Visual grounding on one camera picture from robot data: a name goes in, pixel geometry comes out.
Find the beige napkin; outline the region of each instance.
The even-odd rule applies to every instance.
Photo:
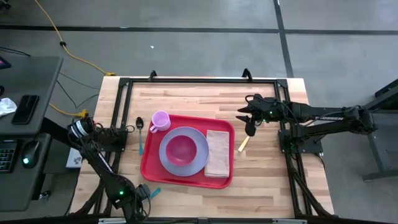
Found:
[[[229,177],[229,133],[207,131],[209,160],[205,166],[207,177]]]

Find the wooden table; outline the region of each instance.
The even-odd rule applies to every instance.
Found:
[[[94,120],[105,127],[111,123],[119,78],[105,77],[103,80]],[[291,100],[308,103],[304,80],[289,78],[287,81]],[[146,181],[140,172],[138,131],[129,134],[126,150],[120,160],[119,173],[129,178],[134,185],[146,182],[151,190],[157,187],[162,189],[161,193],[152,199],[151,217],[294,217],[285,158],[280,152],[277,140],[279,124],[262,124],[257,128],[256,135],[249,140],[245,150],[242,153],[237,151],[246,134],[245,123],[235,118],[240,114],[236,110],[246,106],[246,95],[254,93],[274,96],[274,87],[249,83],[134,84],[127,125],[135,125],[136,118],[142,117],[143,139],[146,139],[151,116],[157,110],[166,110],[170,114],[223,119],[235,128],[233,180],[229,187],[221,190]],[[325,209],[333,213],[322,163],[313,154],[303,154],[303,163],[309,189]],[[85,161],[78,178],[71,212],[81,208],[97,187],[98,181],[98,176]],[[297,193],[300,208],[304,211],[302,192],[298,190]],[[113,217],[122,215],[121,209],[113,208]]]

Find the gray floor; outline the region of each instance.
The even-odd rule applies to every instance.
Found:
[[[277,28],[272,0],[41,0],[58,25]],[[31,0],[13,1],[0,13],[0,24],[49,25]],[[395,0],[280,0],[286,29],[397,30]],[[240,76],[249,68],[256,77],[286,77],[278,34],[62,32],[76,55],[118,75]],[[305,79],[313,106],[352,106],[398,78],[398,36],[288,35],[294,77]],[[102,74],[68,57],[52,31],[0,30],[0,46],[35,56],[59,55],[62,73],[100,86]],[[60,76],[59,82],[77,103],[98,90]],[[67,111],[95,110],[96,98],[75,109],[57,86],[52,103]],[[68,116],[49,109],[61,125]],[[365,136],[341,133],[322,140],[326,176],[335,213],[341,217],[398,223],[398,178],[362,181],[377,167]],[[0,213],[0,219],[63,215],[76,174],[53,177],[54,195],[27,212]]]

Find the blue spoon handle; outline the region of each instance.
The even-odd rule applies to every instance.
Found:
[[[139,132],[139,155],[142,156],[144,153],[144,149],[142,148],[142,136],[141,132]]]

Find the red tray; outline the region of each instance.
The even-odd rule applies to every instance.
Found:
[[[223,189],[232,181],[234,169],[234,137],[235,131],[231,123],[219,119],[196,118],[189,116],[170,115],[171,127],[167,131],[152,134],[148,131],[145,143],[144,156],[141,162],[141,174],[145,179],[168,184],[182,184],[195,187],[207,187],[212,189]],[[229,177],[212,178],[205,177],[205,169],[190,177],[178,177],[169,173],[159,159],[159,147],[163,137],[171,130],[188,126],[199,130],[207,136],[207,130],[229,132]]]

